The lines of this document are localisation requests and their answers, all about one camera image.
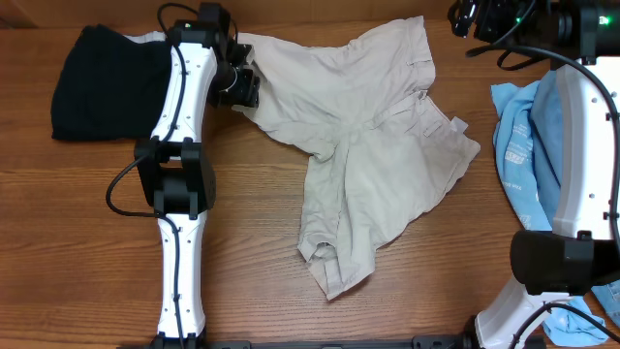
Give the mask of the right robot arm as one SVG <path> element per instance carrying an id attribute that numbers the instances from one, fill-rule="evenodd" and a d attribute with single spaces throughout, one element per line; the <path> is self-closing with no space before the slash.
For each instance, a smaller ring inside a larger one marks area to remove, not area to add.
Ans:
<path id="1" fill-rule="evenodd" d="M 615 1 L 457 1 L 454 35 L 474 55 L 549 60 L 559 92 L 562 178 L 548 229 L 511 240 L 511 280 L 460 335 L 421 335 L 416 348 L 541 348 L 536 327 L 619 277 L 619 5 Z"/>

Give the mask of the beige shorts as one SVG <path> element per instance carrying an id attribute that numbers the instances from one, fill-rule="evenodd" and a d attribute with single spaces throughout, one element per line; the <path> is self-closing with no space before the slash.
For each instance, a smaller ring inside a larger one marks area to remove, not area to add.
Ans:
<path id="1" fill-rule="evenodd" d="M 297 247 L 335 299 L 444 199 L 481 147 L 429 97 L 436 71 L 420 16 L 338 48 L 250 33 L 240 41 L 261 81 L 259 104 L 245 115 L 309 156 Z"/>

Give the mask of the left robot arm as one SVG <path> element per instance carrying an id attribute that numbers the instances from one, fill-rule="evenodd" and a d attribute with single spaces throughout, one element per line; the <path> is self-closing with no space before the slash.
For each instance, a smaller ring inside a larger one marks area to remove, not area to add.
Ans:
<path id="1" fill-rule="evenodd" d="M 215 172 L 202 147 L 208 106 L 259 104 L 260 79 L 250 66 L 252 46 L 238 40 L 230 13 L 202 3 L 194 19 L 166 29 L 171 70 L 161 116 L 135 147 L 145 199 L 163 249 L 163 300 L 152 348 L 201 348 L 202 237 L 216 199 Z"/>

